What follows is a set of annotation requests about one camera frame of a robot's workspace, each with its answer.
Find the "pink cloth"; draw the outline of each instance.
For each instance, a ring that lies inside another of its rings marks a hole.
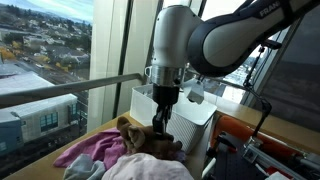
[[[80,154],[88,154],[93,161],[103,161],[106,170],[110,169],[119,157],[126,154],[120,132],[116,128],[98,134],[74,144],[63,152],[54,162],[56,167],[68,167]]]

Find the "distant hills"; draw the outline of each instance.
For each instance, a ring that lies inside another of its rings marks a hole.
[[[69,20],[72,20],[74,22],[79,22],[79,23],[82,23],[83,19],[79,19],[79,18],[73,18],[73,17],[69,17],[69,16],[66,16],[65,14],[60,14],[58,12],[49,12],[47,11],[46,9],[40,7],[40,6],[37,6],[27,0],[14,0],[14,3],[12,0],[1,0],[0,1],[0,6],[3,5],[3,6],[6,6],[6,5],[16,5],[16,4],[19,4],[17,7],[21,8],[21,9],[30,9],[32,11],[36,11],[38,13],[41,13],[42,15],[49,15],[51,17],[59,17],[59,18],[63,18],[63,19],[69,19]]]

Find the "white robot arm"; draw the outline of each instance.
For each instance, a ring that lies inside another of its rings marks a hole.
[[[259,44],[320,4],[320,0],[252,1],[232,14],[204,22],[184,6],[159,13],[151,81],[158,104],[153,127],[160,138],[178,100],[187,62],[205,76],[230,74]]]

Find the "teddy bear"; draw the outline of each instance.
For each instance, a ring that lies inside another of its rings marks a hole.
[[[159,140],[152,126],[134,126],[123,116],[118,118],[117,129],[129,154],[147,153],[157,159],[174,160],[175,153],[182,148],[182,142],[174,142],[171,134],[165,133],[164,138]]]

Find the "sky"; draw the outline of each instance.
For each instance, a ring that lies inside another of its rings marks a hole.
[[[93,0],[0,0],[23,9],[50,12],[71,20],[85,20],[92,23]]]

